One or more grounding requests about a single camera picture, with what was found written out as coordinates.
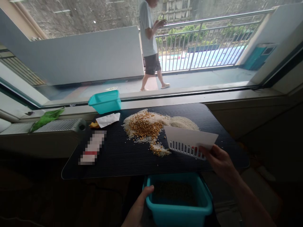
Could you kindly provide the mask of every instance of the plastic basket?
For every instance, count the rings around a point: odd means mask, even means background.
[[[204,226],[205,216],[212,213],[212,195],[197,173],[149,175],[143,187],[154,185],[156,181],[178,181],[191,185],[198,205],[197,207],[169,205],[167,201],[155,201],[153,193],[150,194],[146,198],[146,204],[152,211],[157,226]]]
[[[90,97],[88,105],[92,106],[99,114],[108,113],[121,109],[119,91],[113,90],[94,94]]]

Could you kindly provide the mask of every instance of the man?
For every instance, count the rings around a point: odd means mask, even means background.
[[[158,28],[166,24],[166,20],[156,21],[152,23],[152,16],[149,7],[156,7],[157,0],[143,0],[140,5],[140,35],[142,42],[142,51],[145,59],[145,75],[142,80],[140,91],[147,91],[145,88],[146,82],[150,76],[155,75],[157,71],[158,78],[162,84],[162,89],[170,86],[169,83],[164,83],[159,56],[157,51],[157,43],[155,34]]]

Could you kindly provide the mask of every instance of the white t-shirt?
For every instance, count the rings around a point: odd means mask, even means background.
[[[147,57],[158,53],[156,38],[153,36],[148,39],[145,34],[145,29],[153,27],[152,16],[148,3],[143,0],[140,5],[140,35],[142,43],[143,56]]]

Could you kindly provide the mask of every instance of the metal railing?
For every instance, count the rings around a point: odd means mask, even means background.
[[[235,65],[265,16],[273,11],[196,20],[160,28],[156,42],[162,71]]]
[[[45,84],[33,71],[24,65],[16,56],[9,50],[0,51],[0,62],[6,67],[16,73],[20,78],[25,80],[31,86],[38,86]]]

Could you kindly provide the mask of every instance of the person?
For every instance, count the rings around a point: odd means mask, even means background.
[[[166,20],[157,20],[153,24],[149,8],[156,7],[157,1],[158,0],[143,0],[140,5],[140,36],[142,42],[143,57],[145,59],[145,74],[142,80],[142,87],[140,91],[148,91],[148,89],[145,88],[145,85],[148,78],[155,75],[156,71],[162,85],[161,89],[170,86],[169,83],[164,83],[163,81],[155,38],[157,29],[163,27],[166,24]]]
[[[199,151],[206,157],[215,173],[233,189],[246,227],[276,226],[260,201],[243,181],[229,155],[224,150],[214,145],[210,151],[204,147],[199,147]],[[129,210],[122,227],[140,226],[145,199],[153,191],[153,185],[143,189]]]

